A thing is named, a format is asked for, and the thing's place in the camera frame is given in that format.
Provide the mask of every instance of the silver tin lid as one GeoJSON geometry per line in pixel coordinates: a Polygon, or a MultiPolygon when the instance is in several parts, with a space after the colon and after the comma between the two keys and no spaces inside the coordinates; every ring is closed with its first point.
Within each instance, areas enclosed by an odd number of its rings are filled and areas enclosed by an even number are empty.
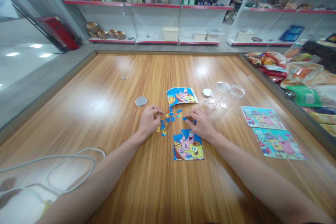
{"type": "Polygon", "coordinates": [[[147,104],[147,99],[146,97],[138,97],[136,100],[135,100],[135,104],[138,106],[138,107],[142,107],[142,106],[145,106],[147,104]]]}

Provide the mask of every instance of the metal lid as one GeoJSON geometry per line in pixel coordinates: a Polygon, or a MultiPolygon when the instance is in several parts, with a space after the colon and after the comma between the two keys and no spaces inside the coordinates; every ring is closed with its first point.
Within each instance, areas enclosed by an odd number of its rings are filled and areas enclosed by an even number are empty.
{"type": "Polygon", "coordinates": [[[147,104],[147,99],[146,97],[138,97],[136,100],[135,100],[135,104],[138,106],[138,107],[142,107],[142,106],[145,106],[147,104]]]}
{"type": "Polygon", "coordinates": [[[210,89],[204,89],[202,95],[206,98],[209,98],[213,95],[213,92],[210,89]]]}

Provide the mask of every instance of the forearm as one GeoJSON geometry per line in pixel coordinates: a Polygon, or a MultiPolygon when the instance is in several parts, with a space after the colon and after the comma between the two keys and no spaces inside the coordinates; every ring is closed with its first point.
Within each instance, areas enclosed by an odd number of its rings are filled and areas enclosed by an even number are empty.
{"type": "Polygon", "coordinates": [[[270,167],[220,134],[212,142],[245,186],[284,223],[295,220],[296,215],[302,220],[306,213],[310,213],[307,222],[324,220],[323,223],[333,223],[306,195],[270,167]]]}
{"type": "Polygon", "coordinates": [[[83,223],[104,202],[128,163],[145,140],[140,133],[99,162],[91,176],[76,190],[61,195],[38,223],[83,223]]]}

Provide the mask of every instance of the red fire extinguisher box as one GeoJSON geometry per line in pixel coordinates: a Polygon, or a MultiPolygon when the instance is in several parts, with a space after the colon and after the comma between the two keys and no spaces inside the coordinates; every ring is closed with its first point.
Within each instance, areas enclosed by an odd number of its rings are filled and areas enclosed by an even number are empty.
{"type": "Polygon", "coordinates": [[[55,17],[38,17],[36,19],[63,47],[69,50],[78,49],[78,45],[71,34],[55,17]]]}

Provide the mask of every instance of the person's left hand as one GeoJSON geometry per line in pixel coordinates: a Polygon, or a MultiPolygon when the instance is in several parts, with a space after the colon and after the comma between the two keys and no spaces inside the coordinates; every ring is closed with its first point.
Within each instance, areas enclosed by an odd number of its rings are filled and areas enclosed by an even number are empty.
{"type": "Polygon", "coordinates": [[[164,112],[157,106],[150,105],[145,108],[137,132],[147,139],[159,127],[160,114],[164,115],[164,112]]]}

